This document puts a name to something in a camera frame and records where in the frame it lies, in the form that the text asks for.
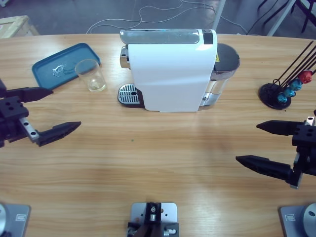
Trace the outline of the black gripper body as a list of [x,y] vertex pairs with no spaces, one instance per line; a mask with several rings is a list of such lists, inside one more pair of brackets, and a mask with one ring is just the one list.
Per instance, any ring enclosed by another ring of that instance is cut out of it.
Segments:
[[25,130],[24,119],[29,111],[24,107],[17,96],[5,98],[7,88],[0,83],[0,146],[4,147],[5,141],[14,142],[28,137]]
[[292,145],[296,146],[297,155],[290,186],[298,189],[303,174],[316,175],[316,111],[313,117],[307,117],[302,125],[295,128]]

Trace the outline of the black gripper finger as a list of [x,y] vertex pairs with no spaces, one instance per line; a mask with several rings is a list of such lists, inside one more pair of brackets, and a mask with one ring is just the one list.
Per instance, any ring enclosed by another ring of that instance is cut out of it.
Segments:
[[81,125],[81,121],[65,122],[52,127],[51,129],[43,132],[38,132],[39,138],[37,145],[39,147],[50,144],[57,140],[63,139]]
[[256,125],[257,128],[275,135],[294,135],[296,127],[303,125],[299,121],[269,120]]
[[256,173],[283,180],[288,184],[291,184],[292,179],[295,177],[289,164],[275,162],[268,158],[254,155],[236,156],[236,160]]
[[53,90],[43,87],[24,87],[18,89],[7,90],[5,98],[17,96],[21,102],[33,102],[38,101],[50,94],[53,94]]

